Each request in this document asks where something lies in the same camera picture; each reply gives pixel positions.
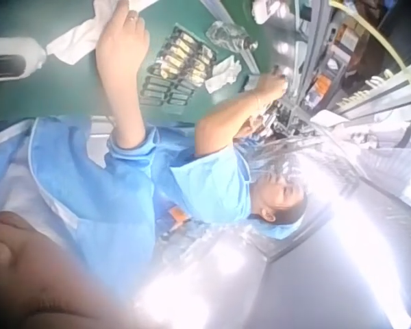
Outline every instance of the yellow cable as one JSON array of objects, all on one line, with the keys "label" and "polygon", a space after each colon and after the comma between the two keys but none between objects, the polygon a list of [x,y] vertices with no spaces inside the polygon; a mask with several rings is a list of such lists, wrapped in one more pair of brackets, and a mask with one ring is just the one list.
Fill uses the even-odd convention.
[{"label": "yellow cable", "polygon": [[335,0],[329,0],[329,4],[334,7],[338,8],[339,10],[342,10],[349,16],[352,16],[359,24],[361,24],[367,31],[370,32],[372,36],[378,40],[382,46],[384,46],[385,50],[395,59],[396,63],[400,66],[401,70],[405,74],[406,78],[408,79],[409,83],[411,84],[411,74],[409,74],[408,69],[403,62],[403,60],[400,58],[399,54],[395,51],[393,46],[390,45],[390,43],[377,31],[373,26],[370,25],[369,22],[367,22],[362,16],[360,16],[357,12],[353,11],[352,9],[346,7],[342,3],[339,3]]}]

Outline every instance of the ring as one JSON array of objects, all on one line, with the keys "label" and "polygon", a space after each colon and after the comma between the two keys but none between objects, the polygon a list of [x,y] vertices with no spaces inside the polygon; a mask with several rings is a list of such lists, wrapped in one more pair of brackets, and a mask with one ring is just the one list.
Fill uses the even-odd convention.
[{"label": "ring", "polygon": [[135,21],[137,18],[138,18],[138,14],[136,11],[130,10],[128,12],[128,19],[130,19],[131,21]]}]

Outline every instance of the woman's arm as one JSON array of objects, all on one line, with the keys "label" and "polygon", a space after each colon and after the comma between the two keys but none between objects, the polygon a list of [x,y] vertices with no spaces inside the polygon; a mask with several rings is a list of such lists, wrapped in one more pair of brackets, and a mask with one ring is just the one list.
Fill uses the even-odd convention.
[{"label": "woman's arm", "polygon": [[283,96],[285,81],[274,75],[263,75],[255,90],[220,103],[195,127],[195,154],[205,156],[233,143],[242,125],[251,116]]},{"label": "woman's arm", "polygon": [[119,1],[97,48],[97,70],[116,120],[116,143],[133,149],[145,139],[138,102],[137,72],[149,48],[149,32],[128,1]]}]

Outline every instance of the green work surface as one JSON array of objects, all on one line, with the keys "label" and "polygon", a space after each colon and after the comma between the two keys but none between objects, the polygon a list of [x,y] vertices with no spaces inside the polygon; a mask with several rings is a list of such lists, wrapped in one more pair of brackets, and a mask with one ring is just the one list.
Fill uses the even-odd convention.
[{"label": "green work surface", "polygon": [[[93,17],[92,0],[3,0],[0,36],[30,36],[45,47],[55,37]],[[145,69],[155,60],[160,47],[175,24],[206,41],[205,32],[214,21],[199,0],[159,0],[142,12],[151,35],[149,53],[139,74],[140,85]],[[218,60],[231,55],[217,49]],[[143,106],[148,119],[196,122],[214,104],[232,97],[242,88],[248,69],[241,60],[242,72],[232,85],[213,94],[201,87],[187,106]],[[107,106],[97,77],[94,52],[71,66],[49,56],[41,70],[28,78],[0,82],[0,120],[59,114],[107,114]]]},{"label": "green work surface", "polygon": [[271,59],[269,52],[270,40],[267,39],[260,25],[258,25],[251,13],[253,0],[221,0],[224,8],[231,16],[235,24],[243,26],[250,37],[257,40],[258,48],[253,52],[254,59],[261,73],[271,70]]}]

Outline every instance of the bottle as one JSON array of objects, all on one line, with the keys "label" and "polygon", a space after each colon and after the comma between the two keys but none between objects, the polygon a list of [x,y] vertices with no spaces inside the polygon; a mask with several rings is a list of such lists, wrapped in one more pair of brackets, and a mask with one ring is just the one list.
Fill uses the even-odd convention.
[{"label": "bottle", "polygon": [[251,39],[243,27],[235,24],[216,21],[205,34],[216,46],[234,53],[255,51],[258,47],[257,41]]},{"label": "bottle", "polygon": [[46,58],[33,38],[0,38],[0,81],[28,77],[41,69]]}]

